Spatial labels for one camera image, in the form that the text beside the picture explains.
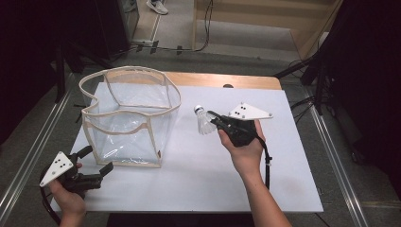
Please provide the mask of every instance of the transparent storage bin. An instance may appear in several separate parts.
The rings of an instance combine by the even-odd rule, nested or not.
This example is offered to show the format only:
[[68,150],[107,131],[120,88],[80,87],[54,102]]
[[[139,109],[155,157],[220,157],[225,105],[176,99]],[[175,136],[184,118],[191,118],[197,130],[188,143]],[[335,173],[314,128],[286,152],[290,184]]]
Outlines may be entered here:
[[181,105],[165,73],[139,66],[103,70],[83,78],[82,127],[98,164],[161,167]]

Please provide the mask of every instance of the sneaker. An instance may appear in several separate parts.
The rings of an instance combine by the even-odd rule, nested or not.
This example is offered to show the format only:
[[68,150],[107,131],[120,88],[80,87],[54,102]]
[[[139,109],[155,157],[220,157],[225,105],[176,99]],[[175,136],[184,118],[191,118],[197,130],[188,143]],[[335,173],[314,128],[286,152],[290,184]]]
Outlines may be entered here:
[[148,5],[148,7],[150,7],[151,9],[153,9],[155,12],[157,12],[159,14],[162,14],[162,15],[168,14],[168,10],[165,8],[165,6],[163,6],[163,3],[161,1],[156,1],[156,2],[152,3],[151,0],[148,0],[147,5]]

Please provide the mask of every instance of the white tabletop surface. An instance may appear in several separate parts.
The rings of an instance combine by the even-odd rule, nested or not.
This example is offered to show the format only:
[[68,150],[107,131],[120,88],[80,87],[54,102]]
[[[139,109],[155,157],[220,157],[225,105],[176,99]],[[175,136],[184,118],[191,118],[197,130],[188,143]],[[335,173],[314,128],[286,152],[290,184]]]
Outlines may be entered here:
[[[266,112],[261,120],[272,166],[270,191],[284,212],[322,212],[305,151],[284,91],[179,86],[182,93],[175,128],[161,168],[115,166],[100,189],[86,194],[88,211],[98,212],[249,212],[245,188],[216,131],[200,135],[196,105],[228,114],[240,102]],[[83,130],[71,152],[88,145]],[[81,159],[83,174],[103,167],[93,155]],[[264,157],[261,172],[265,175]],[[52,201],[55,210],[60,208]]]

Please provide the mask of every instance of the black cable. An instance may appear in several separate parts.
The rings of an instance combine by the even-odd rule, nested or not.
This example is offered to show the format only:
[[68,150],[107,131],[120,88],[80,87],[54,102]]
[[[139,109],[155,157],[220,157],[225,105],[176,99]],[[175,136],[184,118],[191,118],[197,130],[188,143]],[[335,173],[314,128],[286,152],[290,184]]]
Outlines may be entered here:
[[327,95],[327,104],[325,105],[326,110],[330,112],[333,116],[336,116],[336,104],[334,102],[334,96],[332,91],[331,80],[327,77],[323,83],[323,93]]
[[256,135],[255,137],[259,140],[260,144],[265,150],[265,186],[270,189],[270,161],[272,158],[269,156],[268,146],[266,146],[266,142],[262,138],[260,138],[259,135]]
[[[80,107],[81,109],[86,108],[86,106],[78,104],[74,104],[74,107]],[[77,120],[75,122],[78,123],[81,118],[82,118],[82,112],[79,112],[79,116],[77,117]]]
[[306,107],[304,111],[299,113],[298,115],[294,116],[294,119],[298,117],[297,121],[295,122],[295,125],[298,124],[298,122],[301,120],[301,118],[307,113],[307,111],[313,106],[313,102],[309,103],[309,105]]
[[315,213],[315,215],[316,215],[327,227],[330,227],[330,225],[329,225],[318,213]]
[[[42,173],[41,173],[41,176],[40,176],[40,179],[39,179],[39,183],[44,178],[44,175],[46,174],[46,171],[50,168],[50,166],[51,166],[51,164],[49,164],[47,167],[44,168],[44,170],[42,170]],[[43,187],[39,187],[39,189],[41,190],[42,205],[44,206],[44,209],[46,209],[46,211],[50,215],[50,217],[53,218],[53,220],[56,221],[56,223],[58,225],[60,225],[60,223],[61,223],[60,217],[56,214],[56,212],[51,207],[49,201],[47,200],[47,197],[49,195],[47,195],[47,196],[45,195]]]
[[305,98],[305,99],[303,99],[303,100],[301,100],[301,101],[298,101],[298,102],[292,104],[292,105],[290,106],[290,109],[293,111],[296,107],[298,107],[298,106],[300,106],[300,105],[302,105],[302,104],[306,104],[306,103],[308,103],[308,102],[313,102],[314,100],[315,100],[315,97],[314,97],[314,96],[307,97],[307,98]]
[[[206,25],[206,18],[207,18],[207,12],[210,9],[210,14],[209,14],[209,21]],[[209,37],[210,37],[210,21],[212,19],[212,12],[213,12],[213,0],[210,0],[209,5],[207,6],[206,12],[204,14],[204,29],[206,31],[206,40],[204,42],[204,45],[201,49],[195,50],[195,52],[202,51],[204,48],[206,48],[209,45]]]
[[[300,64],[303,65],[304,67],[307,66],[306,64],[303,64],[303,61],[302,61],[302,60],[294,60],[294,61],[292,61],[292,62],[289,63],[288,68],[290,68],[291,65],[292,65],[294,62],[296,62],[296,61],[300,61]],[[302,69],[302,68],[298,69],[298,71],[300,71],[301,73],[304,73],[305,71],[302,71],[301,69]],[[294,77],[297,78],[297,79],[300,79],[301,77],[295,75],[294,72],[291,72],[291,75],[294,76]]]
[[291,67],[289,67],[289,68],[287,68],[287,69],[285,69],[285,70],[283,70],[283,71],[281,71],[281,72],[279,72],[277,74],[274,74],[273,76],[275,78],[281,79],[281,78],[287,76],[288,74],[290,74],[292,72],[295,72],[295,71],[298,71],[298,70],[304,68],[306,65],[309,65],[314,60],[314,58],[315,58],[315,55],[312,55],[311,57],[309,57],[309,58],[307,58],[305,60],[302,60],[300,63],[297,63],[297,64],[295,64],[295,65],[293,65],[293,66],[291,66]]

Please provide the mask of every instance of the person's right hand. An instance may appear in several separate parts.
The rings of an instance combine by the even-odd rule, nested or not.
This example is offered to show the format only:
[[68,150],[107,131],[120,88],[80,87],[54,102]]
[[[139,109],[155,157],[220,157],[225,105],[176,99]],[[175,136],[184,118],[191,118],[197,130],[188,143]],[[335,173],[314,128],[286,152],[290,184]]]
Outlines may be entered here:
[[[255,120],[254,125],[257,134],[265,141],[259,120]],[[234,167],[241,177],[260,175],[263,147],[258,139],[253,139],[248,146],[236,148],[225,131],[218,130],[218,135],[221,144],[230,152]]]

